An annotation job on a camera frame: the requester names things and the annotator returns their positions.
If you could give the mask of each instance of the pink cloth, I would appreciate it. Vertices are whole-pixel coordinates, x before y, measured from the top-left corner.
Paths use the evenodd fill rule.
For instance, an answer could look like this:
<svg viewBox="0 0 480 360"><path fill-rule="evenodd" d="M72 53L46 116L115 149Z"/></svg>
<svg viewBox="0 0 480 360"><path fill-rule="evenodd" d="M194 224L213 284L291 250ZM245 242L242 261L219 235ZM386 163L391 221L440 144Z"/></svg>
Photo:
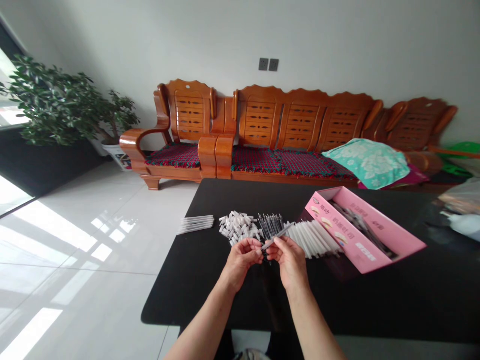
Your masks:
<svg viewBox="0 0 480 360"><path fill-rule="evenodd" d="M403 179L395 181L393 184L382 187L380 190L398 188L400 186L416 185L427 182L430 180L423 172L421 172L415 165L408 164L410 168L410 173L405 176ZM358 183L359 189L366 189L367 187L360 181Z"/></svg>

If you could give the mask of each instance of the black table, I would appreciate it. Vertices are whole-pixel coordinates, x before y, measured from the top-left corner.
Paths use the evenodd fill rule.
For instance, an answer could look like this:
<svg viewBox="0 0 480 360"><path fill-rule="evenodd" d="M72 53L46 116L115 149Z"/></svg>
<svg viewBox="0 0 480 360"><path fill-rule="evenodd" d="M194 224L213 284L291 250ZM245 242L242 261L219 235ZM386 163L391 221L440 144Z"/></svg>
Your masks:
<svg viewBox="0 0 480 360"><path fill-rule="evenodd" d="M205 179L187 217L230 211L282 214L297 221L324 187ZM361 275L350 261L307 260L308 277L335 335L480 343L480 244L451 229L428 227L436 195L353 189L355 194L424 241L428 247L398 263ZM230 253L212 229L176 237L141 320L187 326L217 282ZM235 298L230 329L285 332L293 328L277 263L255 265Z"/></svg>

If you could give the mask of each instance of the plastic bag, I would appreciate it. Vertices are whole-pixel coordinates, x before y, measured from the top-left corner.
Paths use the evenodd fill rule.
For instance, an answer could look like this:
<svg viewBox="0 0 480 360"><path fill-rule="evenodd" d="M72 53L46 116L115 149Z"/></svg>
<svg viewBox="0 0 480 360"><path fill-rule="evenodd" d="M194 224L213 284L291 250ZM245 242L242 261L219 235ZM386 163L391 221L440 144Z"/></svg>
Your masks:
<svg viewBox="0 0 480 360"><path fill-rule="evenodd" d="M480 178L473 177L438 197L446 207L459 214L480 215Z"/></svg>

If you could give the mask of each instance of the electrical outlet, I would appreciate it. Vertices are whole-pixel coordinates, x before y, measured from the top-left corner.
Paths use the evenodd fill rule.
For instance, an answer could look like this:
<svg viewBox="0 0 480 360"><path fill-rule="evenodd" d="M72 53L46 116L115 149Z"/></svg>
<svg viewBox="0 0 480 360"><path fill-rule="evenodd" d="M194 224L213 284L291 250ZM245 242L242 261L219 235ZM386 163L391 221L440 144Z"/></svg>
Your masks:
<svg viewBox="0 0 480 360"><path fill-rule="evenodd" d="M278 59L270 59L270 68L268 71L277 71L279 69L279 61Z"/></svg>
<svg viewBox="0 0 480 360"><path fill-rule="evenodd" d="M260 65L258 66L258 70L260 71L267 71L269 69L269 60L266 58L260 58Z"/></svg>

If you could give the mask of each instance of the green leaves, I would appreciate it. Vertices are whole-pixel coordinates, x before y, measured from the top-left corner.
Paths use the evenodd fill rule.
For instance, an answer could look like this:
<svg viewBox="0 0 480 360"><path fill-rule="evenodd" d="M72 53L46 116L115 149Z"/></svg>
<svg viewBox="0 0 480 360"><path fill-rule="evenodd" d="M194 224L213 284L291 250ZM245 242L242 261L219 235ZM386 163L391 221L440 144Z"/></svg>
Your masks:
<svg viewBox="0 0 480 360"><path fill-rule="evenodd" d="M105 99L83 72L63 73L47 68L27 56L16 56L11 83L0 82L0 93L10 96L31 121L22 136L33 145L73 145L79 139L96 139L100 134L108 144L118 144L118 129L138 124L134 102L113 90Z"/></svg>

